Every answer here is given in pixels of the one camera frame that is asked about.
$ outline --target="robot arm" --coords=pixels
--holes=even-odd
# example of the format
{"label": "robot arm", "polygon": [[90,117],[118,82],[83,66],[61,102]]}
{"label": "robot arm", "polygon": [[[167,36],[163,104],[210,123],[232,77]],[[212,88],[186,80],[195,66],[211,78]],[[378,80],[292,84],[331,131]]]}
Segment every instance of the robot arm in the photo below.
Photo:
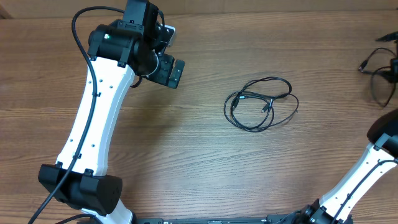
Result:
{"label": "robot arm", "polygon": [[368,139],[364,154],[336,187],[300,215],[291,215],[290,223],[353,223],[349,213],[356,203],[398,164],[398,110],[379,118],[368,131]]}
{"label": "robot arm", "polygon": [[[162,24],[157,22],[158,14]],[[96,74],[97,94],[83,146],[72,171],[65,175],[81,140],[95,94],[90,69],[67,143],[56,164],[42,165],[39,171],[39,182],[49,192],[56,189],[60,179],[65,179],[53,195],[59,202],[92,214],[102,223],[132,222],[134,214],[120,201],[122,180],[106,175],[109,144],[121,103],[135,76],[177,88],[185,62],[164,53],[174,38],[175,28],[164,24],[161,11],[148,0],[128,0],[123,19],[109,26],[99,25],[90,34],[87,54]]]}

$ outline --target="cable connector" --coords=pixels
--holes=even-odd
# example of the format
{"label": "cable connector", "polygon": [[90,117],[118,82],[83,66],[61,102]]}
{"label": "cable connector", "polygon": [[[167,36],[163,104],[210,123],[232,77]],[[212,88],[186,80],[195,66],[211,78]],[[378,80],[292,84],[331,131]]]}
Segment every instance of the cable connector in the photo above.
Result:
{"label": "cable connector", "polygon": [[368,62],[369,62],[368,59],[366,59],[365,61],[363,61],[363,62],[361,63],[361,65],[359,66],[358,71],[363,72],[363,69],[366,67],[366,65],[368,64]]}
{"label": "cable connector", "polygon": [[274,103],[274,99],[271,98],[270,102],[266,104],[266,106],[261,110],[261,113],[265,113],[266,111],[272,108],[272,104]]}
{"label": "cable connector", "polygon": [[234,111],[235,108],[238,106],[239,98],[235,98],[232,102],[232,110]]}

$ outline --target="black wire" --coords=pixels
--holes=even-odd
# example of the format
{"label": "black wire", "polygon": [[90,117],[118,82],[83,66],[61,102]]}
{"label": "black wire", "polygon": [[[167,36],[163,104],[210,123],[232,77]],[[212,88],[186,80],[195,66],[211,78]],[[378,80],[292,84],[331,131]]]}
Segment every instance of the black wire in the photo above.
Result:
{"label": "black wire", "polygon": [[355,188],[351,191],[351,193],[349,193],[347,195],[346,200],[341,204],[339,210],[337,211],[336,215],[333,217],[332,221],[330,222],[330,224],[334,224],[337,220],[338,215],[341,213],[341,211],[343,210],[344,206],[347,204],[347,202],[352,198],[352,196],[354,195],[355,191],[357,191],[359,189],[359,187],[363,184],[363,182],[381,165],[387,163],[387,162],[394,162],[396,164],[398,164],[398,161],[396,160],[386,160],[386,161],[379,161],[363,178],[361,181],[359,181],[359,183],[355,186]]}
{"label": "black wire", "polygon": [[142,83],[142,76],[139,75],[139,79],[136,84],[130,86],[131,88],[137,88]]}
{"label": "black wire", "polygon": [[[251,92],[251,91],[247,91],[247,89],[251,85],[253,85],[255,83],[267,82],[267,81],[272,81],[272,80],[278,80],[278,81],[284,82],[288,86],[289,91],[287,93],[283,93],[283,94],[280,94],[280,95],[277,95],[277,96],[268,96],[268,95],[262,95],[262,94],[259,94],[259,93],[254,93],[254,92]],[[251,80],[251,81],[247,82],[243,86],[241,91],[236,91],[236,92],[230,94],[227,97],[227,99],[225,100],[225,103],[224,103],[224,116],[231,124],[233,124],[234,126],[236,126],[237,128],[240,128],[242,130],[253,132],[253,133],[258,133],[258,132],[261,132],[261,131],[265,131],[269,127],[272,127],[272,126],[278,125],[278,124],[280,124],[280,123],[282,123],[284,121],[287,121],[288,119],[290,119],[297,112],[297,110],[299,108],[299,99],[295,95],[291,94],[291,92],[292,92],[292,85],[287,80],[285,80],[283,78],[265,77],[265,78],[262,78],[262,79],[259,79],[259,80]],[[230,119],[229,116],[227,115],[227,112],[226,112],[226,104],[233,96],[235,96],[235,97],[232,99],[231,106],[229,108],[229,112],[230,112],[231,117],[232,117],[232,119]],[[293,96],[297,100],[297,106],[294,109],[293,113],[291,113],[288,117],[286,117],[282,121],[279,121],[279,122],[273,124],[272,122],[274,121],[274,117],[275,117],[275,111],[274,111],[274,107],[273,107],[274,100],[285,98],[286,96]],[[253,126],[253,127],[248,127],[248,126],[243,125],[242,123],[240,123],[238,121],[238,119],[235,117],[233,111],[237,107],[237,105],[239,103],[239,100],[244,100],[244,99],[257,99],[257,100],[262,100],[262,101],[264,101],[266,103],[266,106],[263,108],[262,112],[263,113],[267,112],[267,114],[266,114],[266,117],[261,121],[260,124],[258,124],[256,126]],[[266,120],[268,119],[268,117],[269,117],[271,112],[272,112],[271,120],[269,121],[269,123],[267,125],[262,126],[266,122]]]}
{"label": "black wire", "polygon": [[395,57],[397,56],[395,52],[393,52],[392,50],[390,50],[390,49],[388,49],[388,48],[385,48],[385,47],[378,47],[378,48],[376,48],[376,49],[374,49],[374,50],[372,51],[372,53],[369,55],[369,57],[368,57],[367,60],[369,60],[378,50],[386,50],[386,51],[392,53]]}
{"label": "black wire", "polygon": [[91,77],[93,79],[93,99],[91,101],[91,108],[90,108],[90,112],[88,113],[88,118],[87,118],[87,122],[86,122],[86,126],[83,130],[83,134],[81,135],[80,138],[80,142],[77,146],[76,149],[76,153],[73,156],[73,159],[65,173],[65,175],[61,178],[60,182],[57,184],[57,186],[54,188],[53,192],[51,192],[49,194],[49,196],[44,200],[44,202],[41,204],[41,206],[37,209],[37,211],[33,214],[32,218],[30,218],[29,223],[28,224],[32,224],[36,218],[40,215],[40,213],[42,212],[42,210],[45,208],[45,206],[50,202],[50,200],[52,199],[52,197],[55,195],[55,193],[59,190],[59,188],[62,186],[62,184],[65,182],[65,180],[67,179],[67,177],[69,176],[70,172],[73,169],[73,166],[76,164],[76,161],[78,159],[78,156],[80,154],[81,151],[81,147],[83,146],[83,143],[86,139],[86,135],[88,132],[88,129],[90,127],[91,124],[91,120],[93,119],[93,114],[94,114],[94,109],[95,109],[95,103],[96,103],[96,97],[97,97],[97,81],[96,81],[96,77],[95,77],[95,71],[93,68],[93,65],[91,64],[91,61],[86,53],[86,51],[84,50],[78,36],[76,33],[76,20],[77,18],[80,16],[80,14],[87,12],[87,11],[91,11],[91,10],[97,10],[97,9],[105,9],[105,10],[111,10],[111,11],[116,11],[116,12],[121,12],[124,13],[123,10],[121,9],[116,9],[113,7],[107,7],[107,6],[94,6],[94,7],[87,7],[85,9],[82,9],[80,11],[78,11],[75,16],[72,19],[72,34],[73,37],[75,38],[76,44],[80,49],[81,54],[83,55],[83,57],[85,58],[88,68],[90,69],[90,73],[91,73]]}
{"label": "black wire", "polygon": [[378,50],[386,50],[386,51],[390,52],[394,57],[397,57],[397,54],[394,53],[392,50],[390,50],[390,49],[388,49],[388,48],[385,48],[385,47],[378,47],[378,48],[374,49],[374,50],[372,51],[372,53],[371,53],[371,54],[361,63],[361,65],[359,66],[359,71],[360,71],[361,73],[363,73],[363,74],[369,74],[369,75],[373,74],[373,72],[365,71],[364,69],[365,69],[366,65],[368,64],[369,60],[371,59],[371,57],[372,57]]}
{"label": "black wire", "polygon": [[377,99],[377,97],[376,97],[376,93],[375,93],[375,91],[374,91],[374,81],[373,81],[373,80],[374,80],[374,76],[375,76],[375,75],[380,75],[380,76],[382,76],[383,78],[385,78],[383,75],[378,74],[378,72],[379,72],[380,70],[386,69],[386,68],[391,68],[391,67],[390,67],[390,66],[385,66],[385,67],[378,68],[378,69],[376,69],[376,70],[372,73],[372,75],[371,75],[371,94],[372,94],[372,97],[373,97],[374,101],[375,101],[379,106],[381,106],[381,107],[383,107],[383,108],[386,107],[386,106],[389,104],[389,102],[390,102],[392,96],[394,95],[394,93],[395,93],[395,91],[396,91],[396,84],[395,84],[395,83],[393,84],[394,87],[392,88],[391,94],[389,95],[387,101],[383,104],[383,103],[381,103],[381,102]]}
{"label": "black wire", "polygon": [[159,47],[161,44],[162,44],[162,37],[163,37],[163,34],[165,33],[165,30],[166,30],[166,24],[165,24],[165,22],[164,22],[164,15],[163,15],[163,12],[160,10],[160,9],[158,9],[157,10],[157,13],[160,15],[160,18],[162,19],[162,28],[161,28],[161,30],[160,30],[160,35],[159,35],[159,37],[156,39],[156,41],[155,41],[155,44],[154,44],[154,46],[153,46],[153,48],[154,49],[156,49],[157,47]]}
{"label": "black wire", "polygon": [[56,224],[68,223],[68,222],[74,221],[74,220],[76,220],[78,218],[93,218],[93,219],[95,219],[96,222],[102,223],[95,215],[92,215],[92,214],[80,214],[80,215],[75,215],[74,217],[70,217],[70,218],[67,218],[65,220],[62,220],[60,222],[57,222]]}

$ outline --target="robot end effector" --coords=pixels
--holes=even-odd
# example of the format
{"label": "robot end effector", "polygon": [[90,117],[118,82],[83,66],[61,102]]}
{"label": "robot end effector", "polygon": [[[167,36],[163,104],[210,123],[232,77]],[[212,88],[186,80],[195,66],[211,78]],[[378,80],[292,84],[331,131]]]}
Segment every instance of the robot end effector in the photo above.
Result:
{"label": "robot end effector", "polygon": [[130,0],[123,19],[108,26],[99,25],[91,32],[88,55],[91,60],[116,60],[119,67],[128,65],[137,76],[175,89],[185,62],[164,53],[172,46],[175,35],[175,28],[164,24],[163,13],[157,6],[148,0]]}

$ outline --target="wooden table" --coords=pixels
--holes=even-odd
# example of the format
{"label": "wooden table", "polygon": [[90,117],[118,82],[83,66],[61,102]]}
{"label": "wooden table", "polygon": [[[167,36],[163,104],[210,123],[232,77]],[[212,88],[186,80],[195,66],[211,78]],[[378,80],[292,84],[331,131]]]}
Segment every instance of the wooden table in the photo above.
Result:
{"label": "wooden table", "polygon": [[[116,18],[80,19],[85,46],[98,24]],[[395,96],[381,110],[357,71],[374,48],[394,48],[373,40],[396,31],[397,20],[396,11],[166,15],[178,32],[168,53],[187,65],[177,90],[144,82],[124,99],[108,170],[124,181],[124,204],[138,217],[264,217],[327,193],[363,153],[373,122],[398,106]],[[73,125],[86,65],[70,22],[0,21],[0,223],[27,223],[48,195],[39,168],[55,162]],[[224,118],[225,98],[267,76],[292,83],[298,113],[263,133],[236,129]],[[263,106],[246,106],[245,121],[258,121]],[[277,118],[293,107],[275,106]],[[355,222],[397,223],[397,183],[398,169],[377,182],[355,206]],[[52,200],[37,223],[77,213]]]}

